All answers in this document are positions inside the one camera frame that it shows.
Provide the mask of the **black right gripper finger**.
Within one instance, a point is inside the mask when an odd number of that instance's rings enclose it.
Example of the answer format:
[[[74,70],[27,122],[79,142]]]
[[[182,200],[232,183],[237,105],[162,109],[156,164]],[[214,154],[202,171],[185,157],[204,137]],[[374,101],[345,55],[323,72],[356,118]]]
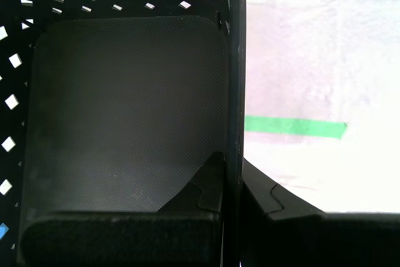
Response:
[[[225,160],[212,154],[153,213],[51,213],[22,233],[26,266],[219,266]]]
[[[399,266],[399,215],[325,213],[244,160],[243,266]]]

